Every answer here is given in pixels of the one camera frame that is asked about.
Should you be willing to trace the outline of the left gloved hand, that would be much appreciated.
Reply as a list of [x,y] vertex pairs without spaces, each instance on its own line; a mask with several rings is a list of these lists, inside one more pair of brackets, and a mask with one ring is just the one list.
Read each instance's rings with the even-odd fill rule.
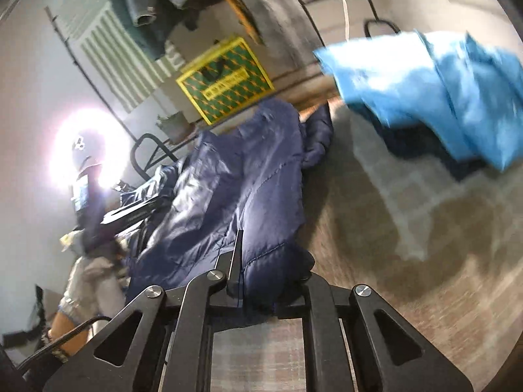
[[126,242],[119,238],[97,238],[87,229],[66,233],[59,242],[63,252],[70,251],[89,266],[100,269],[118,268],[128,256]]

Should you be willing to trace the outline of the left forearm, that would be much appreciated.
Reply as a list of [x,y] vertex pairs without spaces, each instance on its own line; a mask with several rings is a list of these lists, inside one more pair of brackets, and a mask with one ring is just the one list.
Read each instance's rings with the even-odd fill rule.
[[54,342],[96,316],[112,318],[124,305],[116,263],[105,257],[79,257],[70,272],[47,338]]

